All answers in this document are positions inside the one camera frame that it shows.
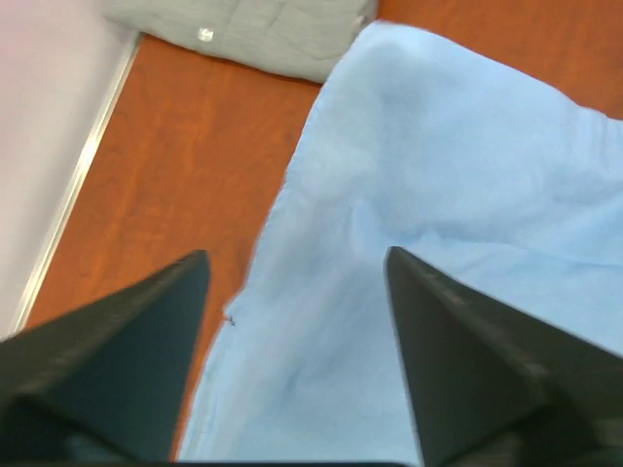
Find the light blue long sleeve shirt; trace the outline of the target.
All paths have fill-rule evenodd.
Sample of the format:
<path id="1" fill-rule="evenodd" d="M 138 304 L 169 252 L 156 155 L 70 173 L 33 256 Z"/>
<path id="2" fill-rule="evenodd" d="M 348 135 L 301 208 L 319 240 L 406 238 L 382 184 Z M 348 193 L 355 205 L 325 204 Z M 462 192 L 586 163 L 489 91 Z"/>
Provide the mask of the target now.
<path id="1" fill-rule="evenodd" d="M 310 111 L 183 460 L 420 462 L 392 246 L 620 352 L 621 122 L 441 36 L 369 25 Z"/>

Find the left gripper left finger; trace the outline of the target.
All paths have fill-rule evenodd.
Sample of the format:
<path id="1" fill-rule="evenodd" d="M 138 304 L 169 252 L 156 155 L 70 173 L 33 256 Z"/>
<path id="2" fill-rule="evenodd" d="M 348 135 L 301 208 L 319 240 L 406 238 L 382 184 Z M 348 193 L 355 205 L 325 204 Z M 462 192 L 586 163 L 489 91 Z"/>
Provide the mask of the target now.
<path id="1" fill-rule="evenodd" d="M 1 344 L 5 462 L 165 462 L 202 322 L 195 251 Z"/>

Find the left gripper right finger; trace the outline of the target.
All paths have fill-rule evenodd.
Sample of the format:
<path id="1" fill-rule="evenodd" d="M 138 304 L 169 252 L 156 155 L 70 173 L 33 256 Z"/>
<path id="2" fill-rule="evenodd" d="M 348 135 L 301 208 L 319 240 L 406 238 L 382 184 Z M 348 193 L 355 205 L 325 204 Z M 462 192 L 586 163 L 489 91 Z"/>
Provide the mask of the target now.
<path id="1" fill-rule="evenodd" d="M 618 466 L 622 360 L 400 247 L 391 309 L 426 466 Z"/>

